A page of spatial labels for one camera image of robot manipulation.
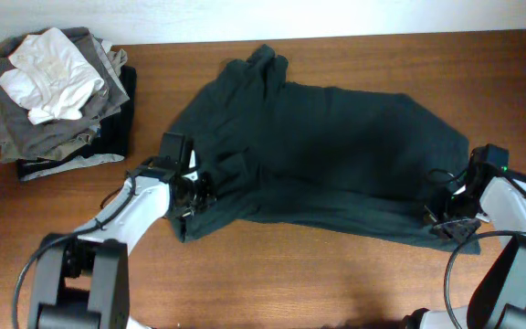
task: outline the folded gray garment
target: folded gray garment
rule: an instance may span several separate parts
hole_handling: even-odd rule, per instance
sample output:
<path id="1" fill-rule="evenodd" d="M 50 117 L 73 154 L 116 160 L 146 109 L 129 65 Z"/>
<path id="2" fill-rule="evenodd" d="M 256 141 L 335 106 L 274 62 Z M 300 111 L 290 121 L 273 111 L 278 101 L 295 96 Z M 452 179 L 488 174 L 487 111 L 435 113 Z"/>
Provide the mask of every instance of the folded gray garment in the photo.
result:
<path id="1" fill-rule="evenodd" d="M 99 56 L 100 60 L 103 63 L 103 66 L 107 69 L 111 78 L 115 81 L 115 83 L 120 88 L 120 90 L 126 93 L 118 76 L 121 74 L 121 67 L 127 61 L 127 52 L 121 49 L 116 53 L 112 51 L 111 52 L 112 54 L 108 55 L 105 53 L 104 49 L 100 45 L 100 42 L 101 42 L 100 39 L 93 38 L 92 41 L 93 41 L 93 45 L 95 46 L 97 55 Z M 53 147 L 52 149 L 50 149 L 49 151 L 43 154 L 38 154 L 37 156 L 23 156 L 17 150 L 16 144 L 14 143 L 13 139 L 11 138 L 11 136 L 9 136 L 9 133 L 7 132 L 7 129 L 2 120 L 1 108 L 2 106 L 0 105 L 0 146 L 1 146 L 0 163 L 2 164 L 12 163 L 18 159 L 36 160 L 39 158 L 39 159 L 55 160 L 55 161 L 63 160 L 69 154 L 72 154 L 74 151 L 78 150 L 80 147 L 90 144 L 91 140 L 96 136 L 98 128 L 100 127 L 98 124 L 94 124 L 90 126 L 89 128 L 87 128 L 84 132 L 79 133 L 76 137 L 56 147 Z M 109 114 L 107 113 L 106 115 L 101 117 L 101 119 L 107 117 L 108 115 Z"/>
<path id="2" fill-rule="evenodd" d="M 91 125 L 120 110 L 119 106 L 129 97 L 117 84 L 103 64 L 95 49 L 93 36 L 85 27 L 76 27 L 62 30 L 62 32 L 75 44 L 84 58 L 95 68 L 105 80 L 105 85 L 93 94 L 89 101 L 80 109 L 82 119 L 58 120 L 53 122 L 32 124 L 27 118 L 26 109 L 13 102 L 0 86 L 1 120 L 7 128 L 9 136 L 16 145 L 17 151 L 23 157 L 34 157 L 44 154 L 50 149 L 73 139 Z M 11 64 L 9 56 L 23 41 L 24 37 L 10 39 L 0 47 L 0 77 L 8 70 L 15 67 Z"/>

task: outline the white background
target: white background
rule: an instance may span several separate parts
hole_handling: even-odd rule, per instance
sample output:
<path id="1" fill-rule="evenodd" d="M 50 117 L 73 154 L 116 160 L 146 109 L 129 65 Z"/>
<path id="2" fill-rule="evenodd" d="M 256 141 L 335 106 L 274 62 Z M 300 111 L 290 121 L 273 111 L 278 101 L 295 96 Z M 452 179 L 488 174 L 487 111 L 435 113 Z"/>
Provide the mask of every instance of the white background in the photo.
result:
<path id="1" fill-rule="evenodd" d="M 526 0 L 0 0 L 0 42 L 89 27 L 115 44 L 526 28 Z"/>

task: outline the brown tabletop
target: brown tabletop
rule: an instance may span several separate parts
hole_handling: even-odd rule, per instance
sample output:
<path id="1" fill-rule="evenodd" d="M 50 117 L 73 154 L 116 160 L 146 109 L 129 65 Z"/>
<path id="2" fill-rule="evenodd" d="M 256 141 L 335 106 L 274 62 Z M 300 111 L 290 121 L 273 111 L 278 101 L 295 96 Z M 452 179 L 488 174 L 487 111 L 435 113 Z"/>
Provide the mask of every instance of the brown tabletop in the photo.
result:
<path id="1" fill-rule="evenodd" d="M 125 169 L 156 154 L 175 116 L 223 65 L 263 42 L 123 47 L 138 72 L 132 154 L 124 162 L 20 184 L 0 164 L 0 328 L 11 327 L 16 275 L 40 240 L 92 218 Z M 470 147 L 510 150 L 526 173 L 526 31 L 337 37 L 267 42 L 288 79 L 351 90 L 404 92 L 463 132 Z M 497 257 L 458 258 L 452 300 L 465 305 Z M 182 244 L 157 222 L 130 258 L 131 315 L 155 327 L 374 324 L 444 307 L 449 254 L 292 225 L 245 221 Z M 26 323 L 33 272 L 20 300 Z"/>

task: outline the wood grain surface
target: wood grain surface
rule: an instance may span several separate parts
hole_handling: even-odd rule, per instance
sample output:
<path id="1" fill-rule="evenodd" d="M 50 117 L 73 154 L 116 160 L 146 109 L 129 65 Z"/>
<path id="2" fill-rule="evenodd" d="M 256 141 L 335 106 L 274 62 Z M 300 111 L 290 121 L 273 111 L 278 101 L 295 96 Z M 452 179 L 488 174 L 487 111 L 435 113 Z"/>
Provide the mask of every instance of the wood grain surface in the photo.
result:
<path id="1" fill-rule="evenodd" d="M 92 218 L 125 169 L 156 154 L 168 126 L 223 65 L 262 42 L 124 47 L 137 69 L 132 155 L 20 184 L 0 164 L 0 328 L 11 327 L 16 275 L 40 240 Z M 463 132 L 470 147 L 510 150 L 526 173 L 526 31 L 269 41 L 289 80 L 404 92 Z M 465 305 L 500 247 L 458 258 L 452 301 Z M 236 221 L 182 244 L 166 220 L 130 258 L 131 315 L 155 327 L 376 328 L 415 309 L 442 309 L 448 254 L 291 225 Z M 33 272 L 21 293 L 26 323 Z"/>

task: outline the pile of clothes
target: pile of clothes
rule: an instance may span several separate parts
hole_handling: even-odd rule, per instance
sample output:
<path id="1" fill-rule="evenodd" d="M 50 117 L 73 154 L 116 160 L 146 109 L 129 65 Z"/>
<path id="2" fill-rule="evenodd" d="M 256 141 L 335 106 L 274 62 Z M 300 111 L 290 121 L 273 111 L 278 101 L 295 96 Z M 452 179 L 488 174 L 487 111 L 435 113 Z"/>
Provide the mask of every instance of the pile of clothes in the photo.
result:
<path id="1" fill-rule="evenodd" d="M 127 156 L 137 74 L 110 48 L 85 27 L 0 46 L 0 162 L 21 181 Z"/>

